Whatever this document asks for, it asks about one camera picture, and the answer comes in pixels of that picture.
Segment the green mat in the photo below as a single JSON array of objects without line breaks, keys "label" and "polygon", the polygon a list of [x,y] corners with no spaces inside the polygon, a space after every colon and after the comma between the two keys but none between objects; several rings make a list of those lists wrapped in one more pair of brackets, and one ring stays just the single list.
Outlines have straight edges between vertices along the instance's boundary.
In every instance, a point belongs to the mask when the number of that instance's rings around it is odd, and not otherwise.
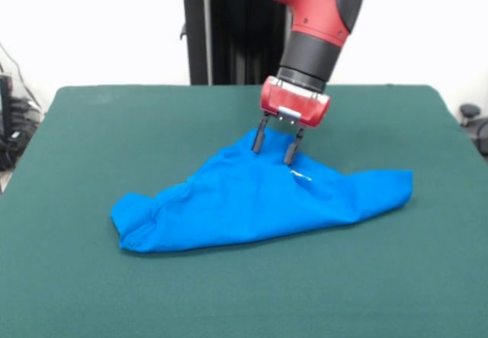
[{"label": "green mat", "polygon": [[0,337],[485,337],[486,164],[429,87],[329,94],[302,151],[346,173],[412,169],[404,209],[143,256],[118,249],[112,205],[183,181],[255,127],[259,87],[60,90],[0,198]]}]

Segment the white wall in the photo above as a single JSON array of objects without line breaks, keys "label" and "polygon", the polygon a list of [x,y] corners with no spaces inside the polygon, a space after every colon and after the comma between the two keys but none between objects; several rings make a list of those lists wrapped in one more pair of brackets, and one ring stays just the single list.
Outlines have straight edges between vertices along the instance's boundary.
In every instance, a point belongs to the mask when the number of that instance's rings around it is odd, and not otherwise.
[{"label": "white wall", "polygon": [[[182,0],[2,0],[0,40],[48,105],[63,85],[187,84],[184,19]],[[332,82],[428,84],[487,112],[488,0],[364,0]]]}]

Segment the black chair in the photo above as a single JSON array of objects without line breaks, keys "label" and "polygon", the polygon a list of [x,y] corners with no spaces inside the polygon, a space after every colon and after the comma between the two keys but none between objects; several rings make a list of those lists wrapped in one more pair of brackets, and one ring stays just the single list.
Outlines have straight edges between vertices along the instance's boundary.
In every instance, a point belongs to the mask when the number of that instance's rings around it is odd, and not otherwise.
[{"label": "black chair", "polygon": [[478,117],[481,109],[476,105],[465,104],[460,107],[460,110],[461,126],[481,155],[488,156],[488,117]]}]

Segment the blue t-shirt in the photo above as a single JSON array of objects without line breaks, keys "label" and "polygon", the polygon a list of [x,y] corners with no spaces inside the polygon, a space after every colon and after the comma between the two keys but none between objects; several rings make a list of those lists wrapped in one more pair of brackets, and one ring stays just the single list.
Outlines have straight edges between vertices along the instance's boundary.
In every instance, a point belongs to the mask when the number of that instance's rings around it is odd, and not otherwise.
[{"label": "blue t-shirt", "polygon": [[302,153],[286,166],[292,136],[267,128],[257,155],[254,136],[247,133],[154,198],[130,193],[119,200],[111,216],[120,248],[170,252],[267,240],[364,221],[412,195],[409,170],[342,175]]}]

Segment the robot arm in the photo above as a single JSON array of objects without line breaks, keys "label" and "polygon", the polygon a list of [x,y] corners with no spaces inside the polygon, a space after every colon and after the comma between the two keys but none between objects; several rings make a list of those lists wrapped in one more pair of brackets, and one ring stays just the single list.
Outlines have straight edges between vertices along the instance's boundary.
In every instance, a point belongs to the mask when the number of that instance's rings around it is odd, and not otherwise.
[{"label": "robot arm", "polygon": [[265,139],[264,129],[271,116],[299,124],[295,143],[284,162],[293,162],[306,127],[317,127],[329,108],[323,94],[337,59],[351,34],[362,0],[275,0],[287,5],[293,26],[280,69],[262,89],[264,116],[252,149],[258,153]]}]

